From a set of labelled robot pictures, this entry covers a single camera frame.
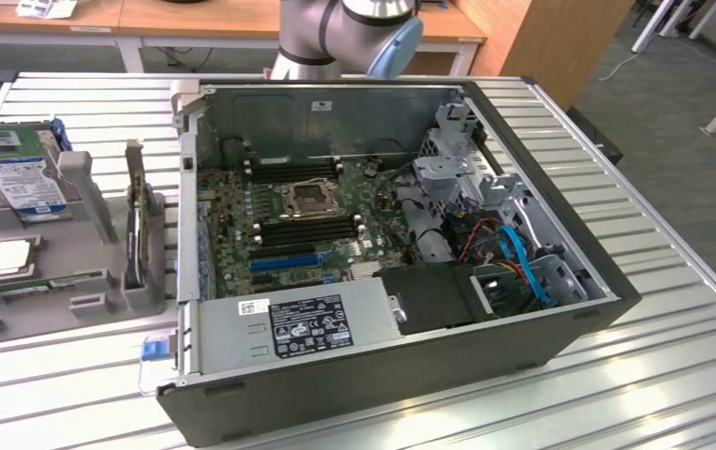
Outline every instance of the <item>motherboard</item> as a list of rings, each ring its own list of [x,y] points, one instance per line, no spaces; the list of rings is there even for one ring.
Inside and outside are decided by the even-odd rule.
[[[369,278],[421,259],[375,157],[198,174],[201,294],[222,298]]]

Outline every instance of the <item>white paper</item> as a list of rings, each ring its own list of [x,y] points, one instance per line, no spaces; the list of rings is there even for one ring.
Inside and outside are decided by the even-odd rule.
[[[67,19],[77,4],[77,0],[19,0],[16,15],[42,19]]]
[[[77,6],[77,0],[56,0],[52,1],[52,7],[47,13],[44,19],[67,19],[71,17],[74,7]]]

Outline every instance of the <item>barcode sticker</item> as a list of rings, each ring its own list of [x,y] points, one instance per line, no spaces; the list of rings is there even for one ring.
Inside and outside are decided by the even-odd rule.
[[[110,33],[110,28],[106,26],[71,26],[70,30],[81,33]]]
[[[333,101],[330,101],[330,100],[311,101],[310,110],[314,111],[314,112],[333,111]]]
[[[269,312],[269,299],[259,298],[257,300],[246,300],[238,302],[238,315],[246,316],[249,314],[259,314]]]

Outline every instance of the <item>white metal workbench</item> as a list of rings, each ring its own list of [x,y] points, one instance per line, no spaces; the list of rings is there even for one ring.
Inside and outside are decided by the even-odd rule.
[[[478,83],[642,303],[545,367],[215,448],[716,448],[716,277],[541,89],[513,78]],[[150,181],[171,195],[169,78],[23,73],[0,84],[0,120],[50,113],[62,115],[75,148],[97,157],[95,181],[110,195],[127,182],[127,138],[145,140]],[[175,231],[170,225],[171,245]],[[186,448],[137,390],[143,335],[174,317],[0,344],[0,449]]]

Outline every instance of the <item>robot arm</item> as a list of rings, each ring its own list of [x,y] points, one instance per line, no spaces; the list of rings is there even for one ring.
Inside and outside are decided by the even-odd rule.
[[[399,76],[422,39],[417,0],[281,0],[274,80]]]

